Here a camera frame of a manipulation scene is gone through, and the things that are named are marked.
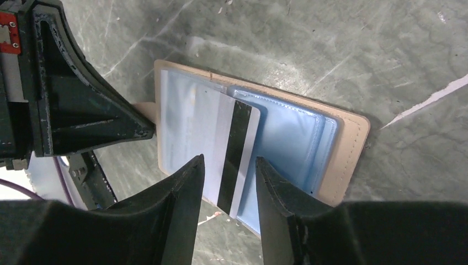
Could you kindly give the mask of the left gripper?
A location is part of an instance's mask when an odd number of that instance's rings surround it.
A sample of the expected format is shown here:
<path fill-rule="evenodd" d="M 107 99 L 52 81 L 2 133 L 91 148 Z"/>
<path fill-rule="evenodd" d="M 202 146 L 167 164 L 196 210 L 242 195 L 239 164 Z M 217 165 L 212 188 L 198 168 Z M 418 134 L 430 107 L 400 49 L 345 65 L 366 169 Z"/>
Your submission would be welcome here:
<path fill-rule="evenodd" d="M 90 65 L 59 1 L 1 1 L 1 166 L 150 139 L 154 125 Z"/>

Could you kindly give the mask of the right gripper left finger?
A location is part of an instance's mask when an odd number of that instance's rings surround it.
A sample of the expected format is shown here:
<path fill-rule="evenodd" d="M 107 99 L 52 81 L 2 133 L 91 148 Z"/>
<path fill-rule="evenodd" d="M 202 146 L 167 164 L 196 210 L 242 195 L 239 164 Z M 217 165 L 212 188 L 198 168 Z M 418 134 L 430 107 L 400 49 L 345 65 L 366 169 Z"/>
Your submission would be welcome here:
<path fill-rule="evenodd" d="M 197 155 L 107 209 L 1 202 L 2 264 L 191 264 L 205 177 Z"/>

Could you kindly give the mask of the tan leather card holder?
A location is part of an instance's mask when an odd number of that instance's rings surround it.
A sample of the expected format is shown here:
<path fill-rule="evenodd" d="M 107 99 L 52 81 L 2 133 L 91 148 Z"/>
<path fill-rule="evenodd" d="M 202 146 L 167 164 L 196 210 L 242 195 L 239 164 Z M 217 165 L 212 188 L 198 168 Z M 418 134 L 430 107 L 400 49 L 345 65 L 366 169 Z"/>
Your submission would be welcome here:
<path fill-rule="evenodd" d="M 154 73 L 155 101 L 138 103 L 136 108 L 156 126 L 162 172 L 173 174 L 199 155 L 190 149 L 195 91 L 210 88 L 260 111 L 235 219 L 260 234 L 257 157 L 267 159 L 307 195 L 330 206 L 343 200 L 370 131 L 366 117 L 290 92 L 165 60 L 155 62 Z"/>

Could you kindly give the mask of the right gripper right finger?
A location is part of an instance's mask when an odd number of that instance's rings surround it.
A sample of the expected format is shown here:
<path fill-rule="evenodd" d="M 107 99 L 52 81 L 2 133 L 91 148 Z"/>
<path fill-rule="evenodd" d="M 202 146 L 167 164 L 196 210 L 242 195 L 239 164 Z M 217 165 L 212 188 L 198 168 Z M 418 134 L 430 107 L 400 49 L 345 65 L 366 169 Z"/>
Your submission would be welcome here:
<path fill-rule="evenodd" d="M 262 157 L 256 190 L 265 264 L 466 264 L 467 205 L 344 202 L 331 207 Z"/>

